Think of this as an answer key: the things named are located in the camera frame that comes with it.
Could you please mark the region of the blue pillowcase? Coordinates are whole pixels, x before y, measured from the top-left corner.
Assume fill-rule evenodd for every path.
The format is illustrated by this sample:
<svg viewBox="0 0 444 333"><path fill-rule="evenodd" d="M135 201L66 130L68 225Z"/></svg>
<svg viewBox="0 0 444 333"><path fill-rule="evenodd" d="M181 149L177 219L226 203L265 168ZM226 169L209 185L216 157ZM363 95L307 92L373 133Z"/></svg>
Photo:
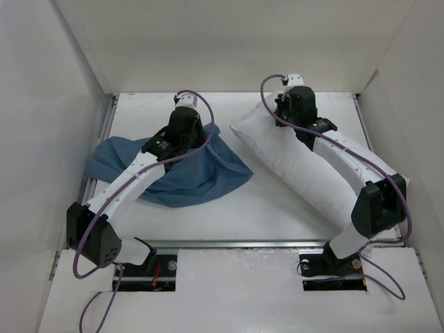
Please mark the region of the blue pillowcase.
<svg viewBox="0 0 444 333"><path fill-rule="evenodd" d="M202 151L179 161L140 198L165 207L189 207L220 198L247 183L253 172L219 134L219 128L215 127L210 143ZM106 139L86 161L84 175L111 183L148 140L117 136Z"/></svg>

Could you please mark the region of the white pillow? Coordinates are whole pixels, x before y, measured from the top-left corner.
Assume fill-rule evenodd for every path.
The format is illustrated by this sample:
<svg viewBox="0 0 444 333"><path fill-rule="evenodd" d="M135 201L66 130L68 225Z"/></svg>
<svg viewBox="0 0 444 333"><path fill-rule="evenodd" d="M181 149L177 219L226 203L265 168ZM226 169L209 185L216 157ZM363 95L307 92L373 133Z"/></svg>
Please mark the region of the white pillow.
<svg viewBox="0 0 444 333"><path fill-rule="evenodd" d="M297 139L293 129L276 126L262 103L230 128L267 167L343 231L357 197L330 164Z"/></svg>

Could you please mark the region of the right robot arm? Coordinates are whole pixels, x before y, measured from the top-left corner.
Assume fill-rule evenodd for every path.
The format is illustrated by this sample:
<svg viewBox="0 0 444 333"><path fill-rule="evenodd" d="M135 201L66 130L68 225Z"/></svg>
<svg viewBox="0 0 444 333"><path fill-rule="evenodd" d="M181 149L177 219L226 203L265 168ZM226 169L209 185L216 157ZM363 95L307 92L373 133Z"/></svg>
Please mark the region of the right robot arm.
<svg viewBox="0 0 444 333"><path fill-rule="evenodd" d="M323 268L338 273L373 237L406 219L407 181L329 119L319 117L310 87L287 88L275 102L276 124L292 127L297 139L330 164L357 197L351 221L323 249Z"/></svg>

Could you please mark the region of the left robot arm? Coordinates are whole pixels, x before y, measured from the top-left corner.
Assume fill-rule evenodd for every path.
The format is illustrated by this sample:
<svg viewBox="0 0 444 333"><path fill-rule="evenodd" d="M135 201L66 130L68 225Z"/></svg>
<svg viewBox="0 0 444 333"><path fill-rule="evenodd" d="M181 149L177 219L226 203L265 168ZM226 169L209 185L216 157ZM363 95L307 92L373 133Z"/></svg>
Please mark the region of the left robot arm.
<svg viewBox="0 0 444 333"><path fill-rule="evenodd" d="M131 264L140 275L155 268L155 249L137 239L122 239L117 224L123 213L177 163L208 144L200 115L191 106L178 106L168 124L152 136L134 160L109 186L85 204L67 209L67 243L74 259L89 260L96 268Z"/></svg>

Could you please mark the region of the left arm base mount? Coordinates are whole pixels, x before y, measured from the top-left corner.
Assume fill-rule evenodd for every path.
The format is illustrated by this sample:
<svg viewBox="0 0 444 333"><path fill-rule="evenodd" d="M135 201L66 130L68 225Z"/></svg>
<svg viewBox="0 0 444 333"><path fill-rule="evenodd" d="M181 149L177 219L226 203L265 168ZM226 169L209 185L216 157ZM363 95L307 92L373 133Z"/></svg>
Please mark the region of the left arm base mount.
<svg viewBox="0 0 444 333"><path fill-rule="evenodd" d="M161 253L156 255L154 262L148 268L125 264L117 291L174 292L177 259L176 253Z"/></svg>

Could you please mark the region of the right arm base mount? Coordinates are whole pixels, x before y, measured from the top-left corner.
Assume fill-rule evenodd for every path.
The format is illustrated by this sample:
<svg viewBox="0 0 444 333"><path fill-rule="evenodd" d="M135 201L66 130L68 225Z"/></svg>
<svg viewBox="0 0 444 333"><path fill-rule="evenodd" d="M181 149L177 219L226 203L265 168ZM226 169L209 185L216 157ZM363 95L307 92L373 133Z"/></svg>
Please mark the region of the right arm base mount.
<svg viewBox="0 0 444 333"><path fill-rule="evenodd" d="M358 254L335 260L323 253L300 253L299 260L304 291L367 291Z"/></svg>

